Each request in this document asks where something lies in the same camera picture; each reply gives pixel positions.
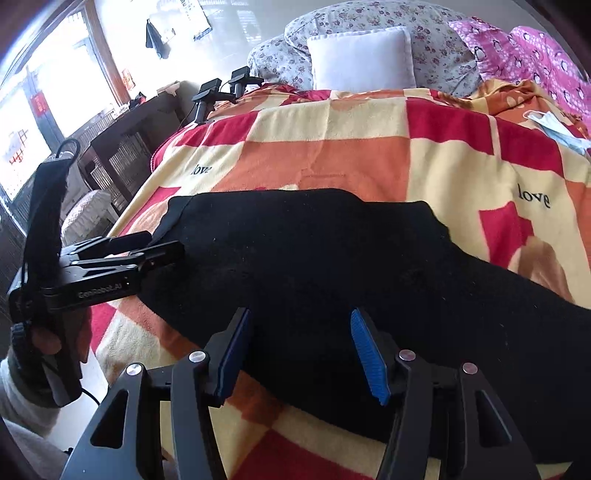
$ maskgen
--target checkered blanket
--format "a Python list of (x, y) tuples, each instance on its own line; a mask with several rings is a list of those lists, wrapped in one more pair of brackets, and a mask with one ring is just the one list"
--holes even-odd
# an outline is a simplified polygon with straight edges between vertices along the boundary
[[(553, 111), (587, 135), (528, 81), (490, 80), (469, 99), (267, 85), (162, 145), (112, 234), (153, 232), (173, 195), (334, 187), (368, 202), (425, 200), (462, 250), (591, 308), (590, 164), (537, 130), (524, 118), (529, 110)], [(159, 367), (196, 348), (136, 297), (94, 307), (92, 328), (109, 381), (132, 361)], [(172, 452), (167, 409), (163, 446)], [(384, 453), (377, 441), (283, 404), (244, 373), (211, 412), (234, 479), (373, 478)], [(540, 469), (551, 478), (566, 466)], [(430, 460), (427, 478), (438, 467)]]

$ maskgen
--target face mask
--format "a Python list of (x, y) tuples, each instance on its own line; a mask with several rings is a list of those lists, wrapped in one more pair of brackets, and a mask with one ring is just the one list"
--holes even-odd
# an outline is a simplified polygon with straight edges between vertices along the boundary
[(552, 112), (542, 113), (530, 110), (524, 114), (524, 118), (533, 120), (552, 140), (569, 147), (582, 156), (586, 156), (587, 149), (591, 148), (591, 140), (576, 138)]

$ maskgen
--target person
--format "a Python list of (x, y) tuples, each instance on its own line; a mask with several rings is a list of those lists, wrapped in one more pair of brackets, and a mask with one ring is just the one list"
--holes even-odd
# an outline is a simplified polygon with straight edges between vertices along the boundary
[[(89, 310), (64, 315), (65, 322), (80, 323), (76, 347), (80, 361), (86, 363), (92, 337)], [(13, 343), (0, 363), (0, 414), (33, 470), (46, 480), (59, 480), (68, 454), (45, 439), (56, 424), (60, 409), (53, 401), (40, 354), (55, 355), (61, 342), (43, 327), (33, 327), (30, 338), (32, 351), (22, 351)], [(163, 462), (163, 467), (167, 480), (177, 478), (171, 462)]]

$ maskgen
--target pink pillow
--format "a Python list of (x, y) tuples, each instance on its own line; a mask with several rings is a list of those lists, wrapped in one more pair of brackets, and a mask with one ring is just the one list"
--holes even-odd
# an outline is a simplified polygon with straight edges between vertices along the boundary
[(515, 27), (507, 34), (476, 17), (449, 25), (474, 54), (483, 80), (533, 80), (565, 111), (581, 115), (591, 129), (591, 84), (547, 33)]

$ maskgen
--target white wall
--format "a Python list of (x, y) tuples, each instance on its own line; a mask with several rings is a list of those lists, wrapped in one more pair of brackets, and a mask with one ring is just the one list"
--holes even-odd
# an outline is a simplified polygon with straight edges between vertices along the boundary
[[(115, 63), (119, 71), (127, 68), (138, 86), (133, 95), (141, 90), (151, 97), (157, 88), (175, 80), (203, 83), (220, 77), (225, 81), (232, 70), (246, 65), (246, 57), (253, 46), (282, 33), (295, 17), (334, 3), (330, 0), (201, 0), (213, 31), (197, 41), (193, 41), (187, 31), (178, 31), (170, 41), (170, 58), (159, 60), (154, 50), (145, 47), (146, 19), (152, 17), (159, 28), (158, 20), (167, 16), (165, 12), (175, 1), (96, 0)], [(434, 3), (481, 17), (505, 30), (517, 25), (543, 30), (513, 0), (439, 0)], [(169, 16), (169, 20), (179, 30), (174, 16)]]

